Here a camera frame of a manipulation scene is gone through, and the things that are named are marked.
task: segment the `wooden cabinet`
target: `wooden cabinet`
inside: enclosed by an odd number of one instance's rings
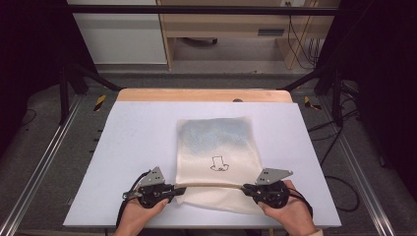
[[[304,7],[335,7],[339,0],[305,0]],[[176,6],[261,6],[279,7],[281,0],[157,0],[158,5]],[[172,68],[175,38],[177,37],[275,37],[284,57],[286,67],[295,62],[292,49],[300,53],[300,43],[289,32],[289,16],[264,15],[180,15],[161,14],[161,28],[169,68]],[[306,38],[326,38],[333,17],[291,17],[297,37],[304,43]]]

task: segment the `person's left hand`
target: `person's left hand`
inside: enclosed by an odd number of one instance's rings
[[[164,199],[152,208],[143,208],[137,199],[131,199],[123,210],[122,219],[115,236],[136,236],[147,222],[160,213],[168,204],[168,199]]]

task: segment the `beige fabric bag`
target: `beige fabric bag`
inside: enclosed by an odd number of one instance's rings
[[[178,122],[177,184],[254,184],[262,171],[247,117]],[[263,214],[241,190],[190,187],[179,204]]]

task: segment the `yellow and black tape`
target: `yellow and black tape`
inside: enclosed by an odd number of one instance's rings
[[[306,107],[311,107],[311,108],[314,108],[314,109],[316,109],[316,110],[322,110],[322,107],[321,107],[320,105],[313,105],[313,104],[310,102],[310,98],[309,98],[308,96],[304,96],[304,105],[305,105]]]
[[[102,105],[102,104],[103,104],[103,102],[104,102],[104,99],[105,99],[105,95],[101,95],[101,96],[98,98],[97,102],[95,103],[95,107],[94,107],[94,110],[93,110],[93,111],[99,111],[99,110],[100,110],[101,105]]]

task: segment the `person's right hand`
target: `person's right hand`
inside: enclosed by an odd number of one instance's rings
[[[285,180],[284,183],[288,188],[295,190],[290,180]],[[283,208],[272,208],[262,202],[258,202],[258,205],[265,215],[281,223],[289,235],[311,235],[318,231],[309,210],[299,199],[289,197],[287,205]]]

